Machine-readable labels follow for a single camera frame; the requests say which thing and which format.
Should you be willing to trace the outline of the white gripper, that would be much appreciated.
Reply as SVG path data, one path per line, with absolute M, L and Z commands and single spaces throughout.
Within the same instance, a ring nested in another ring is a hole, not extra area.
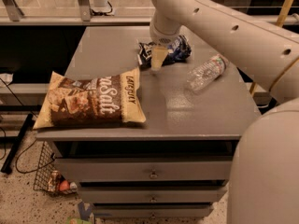
M 172 43 L 179 35 L 181 24 L 175 21 L 152 20 L 149 25 L 151 40 L 158 45 L 154 46 L 151 51 L 151 69 L 158 71 L 161 69 L 163 62 L 168 54 L 166 47 Z

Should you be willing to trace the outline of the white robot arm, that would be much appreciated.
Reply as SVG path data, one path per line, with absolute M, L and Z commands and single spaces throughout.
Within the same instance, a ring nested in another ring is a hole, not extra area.
M 299 224 L 298 35 L 211 0 L 151 1 L 155 41 L 187 27 L 278 101 L 237 145 L 227 224 Z

